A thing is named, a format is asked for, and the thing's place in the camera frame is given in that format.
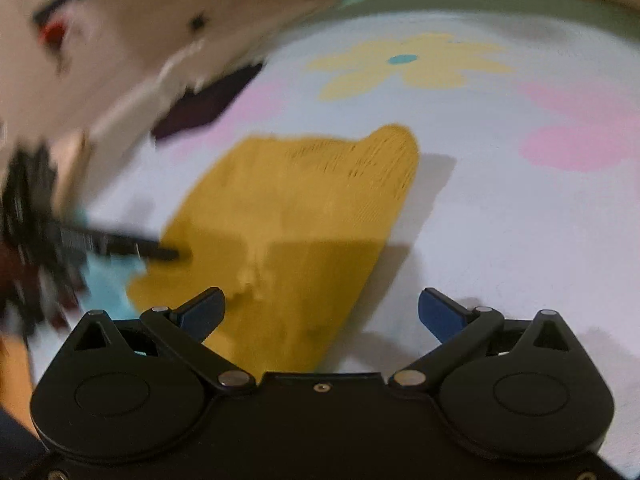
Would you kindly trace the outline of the dark folded garment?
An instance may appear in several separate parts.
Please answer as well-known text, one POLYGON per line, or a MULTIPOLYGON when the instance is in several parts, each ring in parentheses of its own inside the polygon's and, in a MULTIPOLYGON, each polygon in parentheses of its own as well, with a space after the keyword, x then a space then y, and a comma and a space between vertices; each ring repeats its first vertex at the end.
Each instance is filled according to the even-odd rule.
POLYGON ((187 88, 184 95, 153 126, 150 135, 155 141, 162 142, 182 130, 214 122, 257 77, 264 65, 264 62, 256 62, 241 66, 200 91, 187 88))

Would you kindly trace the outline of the mustard yellow knit garment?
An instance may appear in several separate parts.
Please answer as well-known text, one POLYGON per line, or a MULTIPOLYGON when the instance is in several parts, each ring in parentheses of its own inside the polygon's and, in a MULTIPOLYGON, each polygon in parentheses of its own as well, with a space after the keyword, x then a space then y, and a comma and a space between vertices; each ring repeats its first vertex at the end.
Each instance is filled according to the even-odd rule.
POLYGON ((128 285, 139 310, 217 287, 226 314, 206 346, 260 376, 322 362, 371 275, 418 170, 411 131, 358 141, 251 136, 201 177, 162 239, 190 250, 128 285))

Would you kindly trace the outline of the floral bed sheet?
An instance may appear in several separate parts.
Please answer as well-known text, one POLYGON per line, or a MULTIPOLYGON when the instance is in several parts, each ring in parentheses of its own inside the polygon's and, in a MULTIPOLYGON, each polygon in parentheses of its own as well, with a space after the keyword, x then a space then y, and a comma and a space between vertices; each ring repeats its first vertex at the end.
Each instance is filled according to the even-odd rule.
POLYGON ((639 21, 588 0, 352 0, 276 43, 218 118, 145 140, 84 216, 153 232, 248 136, 354 140, 398 122, 416 180, 357 307, 320 370, 389 373, 434 346, 416 318, 433 286, 512 316, 562 313, 616 405, 605 458, 639 472, 639 21), (413 89, 398 77, 326 101, 315 58, 448 32, 499 48, 505 74, 413 89))

